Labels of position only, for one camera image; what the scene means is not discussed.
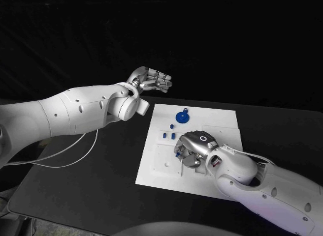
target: black tabletop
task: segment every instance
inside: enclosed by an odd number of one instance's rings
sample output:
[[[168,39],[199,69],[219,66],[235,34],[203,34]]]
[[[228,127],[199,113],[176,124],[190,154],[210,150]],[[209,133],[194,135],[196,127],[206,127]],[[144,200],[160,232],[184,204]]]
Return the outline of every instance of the black tabletop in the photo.
[[[292,234],[255,215],[238,202],[135,184],[154,104],[236,111],[242,146],[278,166],[323,186],[323,114],[204,101],[145,97],[150,108],[98,131],[86,158],[75,165],[31,168],[10,199],[8,210],[82,230],[112,235],[135,225],[183,221],[245,236]],[[42,156],[65,149],[79,135],[54,137]],[[88,152],[95,131],[59,156],[42,161],[65,165]]]

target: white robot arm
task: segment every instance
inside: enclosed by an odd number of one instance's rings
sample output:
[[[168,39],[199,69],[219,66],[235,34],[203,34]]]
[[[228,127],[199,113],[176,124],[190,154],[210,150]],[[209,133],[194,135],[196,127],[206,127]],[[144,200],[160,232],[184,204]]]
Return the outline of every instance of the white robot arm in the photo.
[[[127,121],[135,112],[144,115],[148,103],[140,94],[151,89],[167,92],[170,79],[141,66],[125,83],[70,88],[44,100],[0,105],[0,168],[33,142],[89,133],[112,122]]]
[[[217,190],[284,230],[323,236],[323,187],[268,159],[253,161],[245,152],[219,146],[204,131],[181,135],[174,153],[189,168],[200,161]]]

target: blue knob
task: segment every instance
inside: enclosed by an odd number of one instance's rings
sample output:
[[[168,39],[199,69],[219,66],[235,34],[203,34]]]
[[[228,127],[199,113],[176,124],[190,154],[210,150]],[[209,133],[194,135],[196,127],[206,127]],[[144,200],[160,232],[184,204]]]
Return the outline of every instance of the blue knob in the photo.
[[[178,112],[176,115],[177,122],[184,124],[189,121],[189,115],[187,115],[187,108],[184,108],[183,112]]]

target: blue object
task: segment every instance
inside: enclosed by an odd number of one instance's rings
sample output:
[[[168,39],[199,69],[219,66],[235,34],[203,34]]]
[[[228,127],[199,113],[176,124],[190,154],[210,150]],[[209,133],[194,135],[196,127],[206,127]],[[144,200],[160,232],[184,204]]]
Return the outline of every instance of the blue object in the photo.
[[[184,108],[183,112],[178,112],[176,115],[177,122],[184,124],[189,121],[189,115],[187,115],[187,108]]]

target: black background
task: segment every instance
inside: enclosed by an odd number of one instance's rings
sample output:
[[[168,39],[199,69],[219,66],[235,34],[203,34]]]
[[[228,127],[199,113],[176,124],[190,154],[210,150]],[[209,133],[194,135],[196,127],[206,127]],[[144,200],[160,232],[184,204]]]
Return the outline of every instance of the black background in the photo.
[[[0,97],[43,99],[125,81],[141,65],[167,94],[323,112],[323,3],[0,1]]]

